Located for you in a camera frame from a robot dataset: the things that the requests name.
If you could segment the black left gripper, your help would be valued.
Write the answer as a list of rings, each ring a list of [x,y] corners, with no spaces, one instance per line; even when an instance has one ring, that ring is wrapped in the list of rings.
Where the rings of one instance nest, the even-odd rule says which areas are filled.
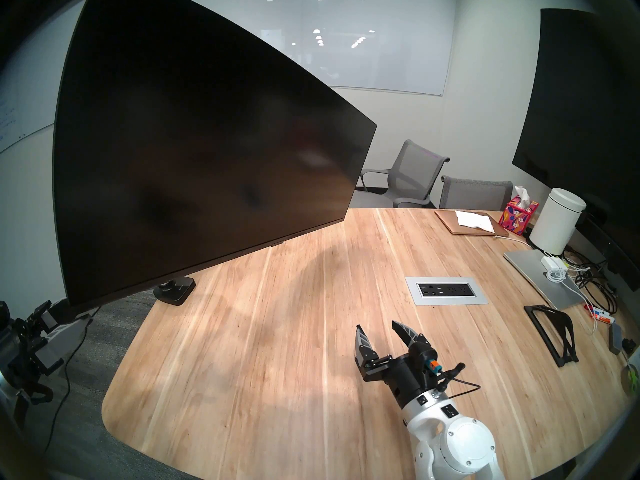
[[[35,333],[24,319],[10,319],[1,332],[1,403],[15,405],[20,397],[39,405],[53,400],[53,391],[39,383],[73,353],[98,312],[81,313],[69,300],[46,301],[34,312]]]

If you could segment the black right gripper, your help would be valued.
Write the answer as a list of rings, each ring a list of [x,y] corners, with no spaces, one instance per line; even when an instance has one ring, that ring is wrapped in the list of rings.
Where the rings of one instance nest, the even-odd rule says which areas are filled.
[[[426,343],[423,334],[401,322],[392,321],[392,329],[408,348],[414,343]],[[385,383],[400,409],[438,385],[438,379],[431,371],[415,370],[409,356],[379,358],[360,325],[356,325],[354,360],[363,381]]]

